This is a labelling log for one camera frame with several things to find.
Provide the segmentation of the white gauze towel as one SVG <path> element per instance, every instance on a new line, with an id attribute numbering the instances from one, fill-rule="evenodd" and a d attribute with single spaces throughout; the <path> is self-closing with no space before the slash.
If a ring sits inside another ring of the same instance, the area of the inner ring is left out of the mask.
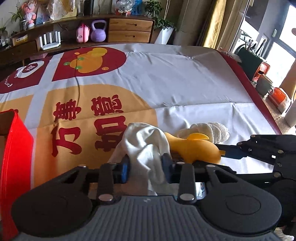
<path id="1" fill-rule="evenodd" d="M 218 122 L 192 124 L 189 128 L 177 131 L 174 136 L 186 139 L 192 133 L 202 133 L 214 144 L 225 142 L 230 137 L 229 129 Z"/>

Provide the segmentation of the cotton swab bag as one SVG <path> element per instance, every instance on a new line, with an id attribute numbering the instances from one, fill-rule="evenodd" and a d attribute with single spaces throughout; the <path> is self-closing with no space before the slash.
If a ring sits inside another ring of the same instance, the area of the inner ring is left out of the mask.
<path id="1" fill-rule="evenodd" d="M 204 182 L 196 182 L 195 186 L 196 186 L 196 198 L 203 199 L 207 195 Z"/>

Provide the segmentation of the yellow rubber duck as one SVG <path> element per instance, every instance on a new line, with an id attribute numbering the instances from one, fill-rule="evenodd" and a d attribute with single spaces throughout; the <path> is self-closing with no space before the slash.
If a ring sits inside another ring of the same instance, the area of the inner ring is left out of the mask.
<path id="1" fill-rule="evenodd" d="M 219 164 L 221 157 L 226 154 L 209 141 L 209 137 L 202 133 L 192 133 L 186 139 L 175 137 L 165 132 L 170 151 L 178 153 L 185 163 L 203 161 L 211 164 Z"/>

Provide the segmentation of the white cloth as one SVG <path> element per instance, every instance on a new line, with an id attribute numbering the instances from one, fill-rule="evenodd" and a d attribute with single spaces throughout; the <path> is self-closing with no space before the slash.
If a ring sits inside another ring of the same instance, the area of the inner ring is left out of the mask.
<path id="1" fill-rule="evenodd" d="M 109 162 L 119 163 L 128 155 L 130 173 L 126 184 L 116 184 L 116 194 L 156 196 L 177 195 L 178 184 L 169 184 L 161 157 L 169 154 L 168 140 L 162 130 L 147 123 L 130 123 Z"/>

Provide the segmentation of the orange white jar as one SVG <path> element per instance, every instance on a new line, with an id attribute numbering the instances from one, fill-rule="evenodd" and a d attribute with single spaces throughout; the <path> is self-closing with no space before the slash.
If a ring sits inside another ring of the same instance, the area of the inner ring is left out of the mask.
<path id="1" fill-rule="evenodd" d="M 275 87 L 269 92 L 268 99 L 280 111 L 280 113 L 286 112 L 292 102 L 287 93 L 279 87 Z"/>

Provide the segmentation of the green ceramic mug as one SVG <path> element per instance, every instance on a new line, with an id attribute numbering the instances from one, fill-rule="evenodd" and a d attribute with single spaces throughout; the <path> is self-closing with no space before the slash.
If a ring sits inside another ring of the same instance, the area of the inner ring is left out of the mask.
<path id="1" fill-rule="evenodd" d="M 267 94 L 273 94 L 274 93 L 273 83 L 264 74 L 263 75 L 260 75 L 260 77 L 258 78 L 257 84 L 255 86 L 255 89 L 262 96 L 265 96 Z"/>

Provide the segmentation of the printed white tablecloth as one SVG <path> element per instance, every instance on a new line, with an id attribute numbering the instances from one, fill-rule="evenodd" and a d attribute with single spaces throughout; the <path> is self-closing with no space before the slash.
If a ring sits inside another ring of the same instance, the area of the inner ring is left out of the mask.
<path id="1" fill-rule="evenodd" d="M 216 121 L 230 145 L 280 132 L 242 68 L 203 47 L 123 44 L 46 57 L 1 82 L 1 112 L 9 109 L 34 139 L 31 188 L 106 163 L 130 123 L 175 133 Z"/>

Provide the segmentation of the green orange utensil holder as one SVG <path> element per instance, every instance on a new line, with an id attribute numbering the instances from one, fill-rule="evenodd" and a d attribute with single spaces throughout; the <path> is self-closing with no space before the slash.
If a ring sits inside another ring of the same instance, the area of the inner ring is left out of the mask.
<path id="1" fill-rule="evenodd" d="M 240 65 L 250 81 L 257 81 L 260 75 L 267 74 L 270 65 L 264 59 L 246 50 L 240 48 L 236 55 L 240 58 Z"/>

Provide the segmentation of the red gift box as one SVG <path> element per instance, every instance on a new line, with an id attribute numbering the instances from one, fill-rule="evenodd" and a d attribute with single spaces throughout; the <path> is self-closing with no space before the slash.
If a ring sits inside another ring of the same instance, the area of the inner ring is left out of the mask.
<path id="1" fill-rule="evenodd" d="M 34 139 L 14 109 L 1 112 L 1 223 L 3 240 L 12 240 L 18 230 L 11 216 L 14 201 L 31 188 Z"/>

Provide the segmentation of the white standing air conditioner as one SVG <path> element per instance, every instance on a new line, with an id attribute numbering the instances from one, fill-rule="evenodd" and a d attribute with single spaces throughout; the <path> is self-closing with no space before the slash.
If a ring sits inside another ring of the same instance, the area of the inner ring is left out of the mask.
<path id="1" fill-rule="evenodd" d="M 195 46 L 204 22 L 210 12 L 212 1 L 183 1 L 177 23 L 173 44 L 177 46 Z"/>

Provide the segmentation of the purple kettlebell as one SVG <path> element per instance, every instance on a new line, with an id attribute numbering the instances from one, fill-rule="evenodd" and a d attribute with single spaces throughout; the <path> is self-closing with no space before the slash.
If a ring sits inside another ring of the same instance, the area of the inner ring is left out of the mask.
<path id="1" fill-rule="evenodd" d="M 104 24 L 103 28 L 95 28 L 95 24 Z M 92 22 L 92 33 L 91 33 L 91 40 L 93 42 L 104 42 L 106 39 L 106 29 L 107 22 L 105 20 L 95 20 Z"/>

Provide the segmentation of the white wifi router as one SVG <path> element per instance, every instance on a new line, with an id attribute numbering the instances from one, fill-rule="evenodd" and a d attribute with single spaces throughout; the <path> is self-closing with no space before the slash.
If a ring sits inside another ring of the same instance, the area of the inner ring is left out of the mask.
<path id="1" fill-rule="evenodd" d="M 48 32 L 41 35 L 39 37 L 39 43 L 43 51 L 59 47 L 61 45 L 60 31 Z"/>

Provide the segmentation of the wooden tv cabinet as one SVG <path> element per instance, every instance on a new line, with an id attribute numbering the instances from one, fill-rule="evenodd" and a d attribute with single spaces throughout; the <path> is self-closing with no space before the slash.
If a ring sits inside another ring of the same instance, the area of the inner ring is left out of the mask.
<path id="1" fill-rule="evenodd" d="M 155 21 L 145 16 L 75 16 L 32 27 L 1 50 L 1 67 L 27 58 L 107 43 L 150 43 Z"/>

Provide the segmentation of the potted green tree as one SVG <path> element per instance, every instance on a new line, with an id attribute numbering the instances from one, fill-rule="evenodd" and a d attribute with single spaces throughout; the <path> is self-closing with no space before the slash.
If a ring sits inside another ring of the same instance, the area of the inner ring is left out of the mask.
<path id="1" fill-rule="evenodd" d="M 144 11 L 146 15 L 154 20 L 154 30 L 158 30 L 155 44 L 166 45 L 171 34 L 176 29 L 175 24 L 167 19 L 171 1 L 166 1 L 166 7 L 163 8 L 159 1 L 146 1 Z"/>

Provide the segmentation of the clear plastic bag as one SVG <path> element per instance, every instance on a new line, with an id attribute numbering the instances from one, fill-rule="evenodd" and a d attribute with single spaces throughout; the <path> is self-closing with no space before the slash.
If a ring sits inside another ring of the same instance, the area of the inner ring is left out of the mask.
<path id="1" fill-rule="evenodd" d="M 117 0 L 115 4 L 115 14 L 130 16 L 134 5 L 135 0 Z"/>

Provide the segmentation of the black speaker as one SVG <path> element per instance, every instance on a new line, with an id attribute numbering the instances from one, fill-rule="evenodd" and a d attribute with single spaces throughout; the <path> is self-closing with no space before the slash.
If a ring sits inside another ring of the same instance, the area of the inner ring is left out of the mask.
<path id="1" fill-rule="evenodd" d="M 93 15 L 94 0 L 85 0 L 84 1 L 84 12 L 85 16 Z"/>

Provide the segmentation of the floral cover cloth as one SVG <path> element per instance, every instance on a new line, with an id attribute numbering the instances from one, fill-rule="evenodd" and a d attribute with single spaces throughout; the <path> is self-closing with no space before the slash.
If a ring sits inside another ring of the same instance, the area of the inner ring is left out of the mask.
<path id="1" fill-rule="evenodd" d="M 77 15 L 75 0 L 49 0 L 47 4 L 49 17 L 53 21 Z"/>

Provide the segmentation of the pink plush doll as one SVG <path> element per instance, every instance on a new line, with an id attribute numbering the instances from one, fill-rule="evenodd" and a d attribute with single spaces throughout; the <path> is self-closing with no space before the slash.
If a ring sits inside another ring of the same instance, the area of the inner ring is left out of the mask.
<path id="1" fill-rule="evenodd" d="M 24 19 L 27 21 L 28 28 L 32 28 L 35 25 L 36 13 L 35 7 L 37 6 L 37 1 L 27 1 L 21 6 L 24 12 Z"/>

